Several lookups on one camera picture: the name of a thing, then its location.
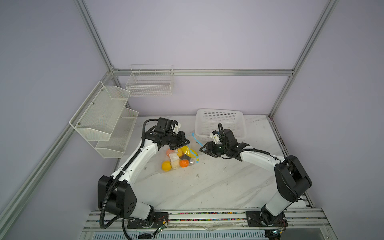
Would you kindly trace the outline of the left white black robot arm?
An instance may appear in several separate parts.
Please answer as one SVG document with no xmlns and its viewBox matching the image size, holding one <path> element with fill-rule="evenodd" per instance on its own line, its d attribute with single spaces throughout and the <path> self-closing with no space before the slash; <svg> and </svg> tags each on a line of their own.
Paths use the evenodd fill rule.
<svg viewBox="0 0 384 240">
<path fill-rule="evenodd" d="M 145 227 L 153 224 L 155 208 L 139 202 L 132 185 L 147 162 L 161 147 L 168 146 L 171 150 L 177 150 L 190 143 L 180 128 L 181 124 L 176 120 L 165 118 L 146 120 L 136 151 L 111 176 L 102 176 L 99 179 L 99 226 L 102 230 L 119 219 L 137 220 Z"/>
</svg>

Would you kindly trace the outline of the white garlic bulb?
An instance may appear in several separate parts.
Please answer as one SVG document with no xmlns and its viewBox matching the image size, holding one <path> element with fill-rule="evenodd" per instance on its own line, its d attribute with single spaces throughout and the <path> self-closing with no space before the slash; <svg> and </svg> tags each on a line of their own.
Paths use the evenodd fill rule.
<svg viewBox="0 0 384 240">
<path fill-rule="evenodd" d="M 179 169 L 181 167 L 180 166 L 180 159 L 177 159 L 175 161 L 171 161 L 171 167 L 174 170 Z"/>
</svg>

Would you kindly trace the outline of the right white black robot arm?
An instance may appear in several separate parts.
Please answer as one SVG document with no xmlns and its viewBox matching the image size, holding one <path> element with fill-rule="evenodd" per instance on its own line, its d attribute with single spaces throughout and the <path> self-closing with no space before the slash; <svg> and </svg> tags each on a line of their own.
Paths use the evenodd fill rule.
<svg viewBox="0 0 384 240">
<path fill-rule="evenodd" d="M 277 191 L 261 208 L 256 218 L 259 225 L 271 227 L 282 221 L 284 210 L 312 186 L 312 180 L 296 156 L 278 157 L 247 143 L 239 143 L 234 133 L 221 124 L 217 131 L 210 134 L 210 138 L 212 140 L 203 145 L 200 152 L 213 158 L 250 163 L 274 174 Z"/>
</svg>

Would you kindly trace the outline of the dark avocado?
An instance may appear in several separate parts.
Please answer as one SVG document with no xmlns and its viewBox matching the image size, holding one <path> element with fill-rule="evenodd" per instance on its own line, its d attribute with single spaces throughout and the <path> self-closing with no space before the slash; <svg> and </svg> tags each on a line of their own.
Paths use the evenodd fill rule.
<svg viewBox="0 0 384 240">
<path fill-rule="evenodd" d="M 187 161 L 190 161 L 190 160 L 191 160 L 191 157 L 189 157 L 188 155 L 184 154 L 184 155 L 181 157 L 181 160 L 187 160 Z"/>
</svg>

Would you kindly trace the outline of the yellow peach fruit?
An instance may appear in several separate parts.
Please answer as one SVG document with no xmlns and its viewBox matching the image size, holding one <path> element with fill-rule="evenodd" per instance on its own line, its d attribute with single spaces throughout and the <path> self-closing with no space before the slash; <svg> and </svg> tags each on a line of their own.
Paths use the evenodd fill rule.
<svg viewBox="0 0 384 240">
<path fill-rule="evenodd" d="M 164 161 L 162 163 L 162 170 L 165 172 L 171 171 L 172 170 L 172 165 L 170 161 Z"/>
</svg>

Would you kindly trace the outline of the yellow green mango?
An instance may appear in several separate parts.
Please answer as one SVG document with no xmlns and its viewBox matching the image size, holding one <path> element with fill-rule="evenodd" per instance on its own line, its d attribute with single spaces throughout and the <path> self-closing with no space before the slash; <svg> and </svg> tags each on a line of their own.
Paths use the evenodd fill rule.
<svg viewBox="0 0 384 240">
<path fill-rule="evenodd" d="M 190 158 L 198 158 L 198 154 L 188 146 L 181 147 L 182 152 Z"/>
</svg>

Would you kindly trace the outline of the clear zip top bag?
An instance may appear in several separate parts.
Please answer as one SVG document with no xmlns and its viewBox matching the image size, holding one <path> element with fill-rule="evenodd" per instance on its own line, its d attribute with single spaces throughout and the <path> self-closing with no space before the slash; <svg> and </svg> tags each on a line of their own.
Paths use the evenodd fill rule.
<svg viewBox="0 0 384 240">
<path fill-rule="evenodd" d="M 191 167 L 200 162 L 199 154 L 189 145 L 176 150 L 167 149 L 167 159 L 162 162 L 161 169 L 164 172 Z"/>
</svg>

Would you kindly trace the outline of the orange tangerine top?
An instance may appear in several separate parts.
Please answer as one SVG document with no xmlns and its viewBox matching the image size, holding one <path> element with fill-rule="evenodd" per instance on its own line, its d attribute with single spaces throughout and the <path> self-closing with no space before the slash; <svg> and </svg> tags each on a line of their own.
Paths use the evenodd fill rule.
<svg viewBox="0 0 384 240">
<path fill-rule="evenodd" d="M 189 160 L 180 160 L 180 167 L 181 168 L 186 168 L 190 165 Z"/>
</svg>

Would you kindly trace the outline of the small yellow lemon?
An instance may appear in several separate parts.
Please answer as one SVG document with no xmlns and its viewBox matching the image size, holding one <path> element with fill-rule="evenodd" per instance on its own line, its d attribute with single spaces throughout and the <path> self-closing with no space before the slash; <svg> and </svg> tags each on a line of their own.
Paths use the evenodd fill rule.
<svg viewBox="0 0 384 240">
<path fill-rule="evenodd" d="M 177 149 L 177 156 L 181 158 L 183 155 L 184 155 L 184 152 L 182 151 L 182 149 Z"/>
</svg>

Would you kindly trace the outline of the orange tangerine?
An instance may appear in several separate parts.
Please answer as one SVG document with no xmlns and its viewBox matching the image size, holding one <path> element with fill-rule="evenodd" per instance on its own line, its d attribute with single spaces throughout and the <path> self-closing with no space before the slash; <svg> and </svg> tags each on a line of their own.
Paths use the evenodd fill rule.
<svg viewBox="0 0 384 240">
<path fill-rule="evenodd" d="M 180 160 L 180 167 L 181 168 L 186 168 L 190 165 L 189 160 Z"/>
<path fill-rule="evenodd" d="M 174 152 L 173 150 L 168 149 L 168 150 L 166 151 L 166 154 L 167 154 L 167 156 L 169 156 L 169 155 L 172 154 L 173 152 Z"/>
</svg>

